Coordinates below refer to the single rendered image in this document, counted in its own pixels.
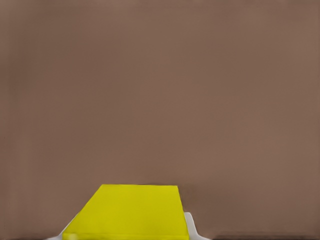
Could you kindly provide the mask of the yellow box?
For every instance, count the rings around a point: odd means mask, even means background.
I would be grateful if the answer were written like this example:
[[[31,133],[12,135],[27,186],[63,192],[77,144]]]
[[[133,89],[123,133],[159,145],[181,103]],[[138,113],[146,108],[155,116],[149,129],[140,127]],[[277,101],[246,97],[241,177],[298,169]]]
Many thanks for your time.
[[[189,240],[176,185],[103,184],[62,240]]]

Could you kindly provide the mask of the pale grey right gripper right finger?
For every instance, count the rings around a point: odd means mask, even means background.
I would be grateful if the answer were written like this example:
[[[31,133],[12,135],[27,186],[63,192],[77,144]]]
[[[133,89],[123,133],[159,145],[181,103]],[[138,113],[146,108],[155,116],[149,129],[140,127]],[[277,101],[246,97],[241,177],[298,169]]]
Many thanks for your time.
[[[188,229],[189,240],[211,240],[198,234],[197,228],[190,212],[184,212],[184,217]]]

